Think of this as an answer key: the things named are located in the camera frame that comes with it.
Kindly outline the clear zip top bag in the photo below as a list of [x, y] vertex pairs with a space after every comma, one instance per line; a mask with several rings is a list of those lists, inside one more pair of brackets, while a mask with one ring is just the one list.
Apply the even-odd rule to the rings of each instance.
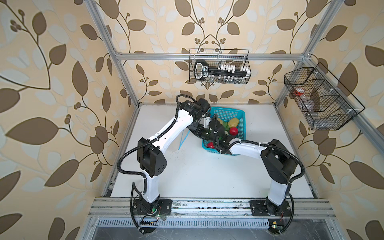
[[180, 150], [182, 148], [184, 142], [186, 141], [187, 137], [189, 136], [189, 133], [190, 133], [190, 130], [188, 130], [188, 129], [185, 129], [182, 131], [178, 150]]

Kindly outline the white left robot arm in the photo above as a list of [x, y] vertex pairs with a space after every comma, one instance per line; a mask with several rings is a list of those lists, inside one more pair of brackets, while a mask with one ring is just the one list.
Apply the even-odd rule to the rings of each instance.
[[[171, 119], [159, 132], [149, 139], [141, 138], [138, 146], [124, 153], [117, 162], [117, 170], [124, 175], [139, 175], [144, 179], [144, 190], [139, 193], [148, 203], [155, 203], [160, 197], [159, 176], [167, 166], [165, 153], [176, 137], [188, 129], [196, 137], [209, 140], [210, 130], [201, 120], [210, 116], [211, 105], [205, 99], [180, 94], [176, 97], [177, 108]], [[137, 152], [141, 172], [123, 170], [122, 162], [130, 154]]]

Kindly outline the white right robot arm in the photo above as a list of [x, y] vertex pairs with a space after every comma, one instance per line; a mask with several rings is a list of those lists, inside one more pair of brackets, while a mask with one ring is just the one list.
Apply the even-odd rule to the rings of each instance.
[[241, 140], [227, 134], [217, 115], [204, 126], [193, 122], [188, 129], [198, 138], [213, 144], [220, 154], [240, 155], [262, 160], [271, 178], [271, 186], [262, 211], [275, 216], [282, 211], [283, 203], [290, 195], [292, 183], [305, 174], [303, 163], [276, 139], [269, 143]]

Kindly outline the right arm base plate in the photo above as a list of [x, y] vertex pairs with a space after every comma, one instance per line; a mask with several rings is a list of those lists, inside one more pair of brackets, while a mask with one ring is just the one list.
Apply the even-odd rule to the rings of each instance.
[[290, 217], [292, 215], [292, 208], [288, 201], [283, 201], [279, 206], [271, 201], [265, 200], [251, 200], [249, 201], [252, 216], [254, 217]]

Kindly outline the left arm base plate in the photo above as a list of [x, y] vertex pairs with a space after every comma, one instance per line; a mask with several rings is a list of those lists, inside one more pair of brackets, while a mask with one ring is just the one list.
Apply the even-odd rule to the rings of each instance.
[[153, 203], [148, 203], [144, 199], [137, 199], [133, 202], [133, 209], [139, 216], [168, 216], [172, 211], [172, 203], [173, 201], [170, 199], [157, 199]]

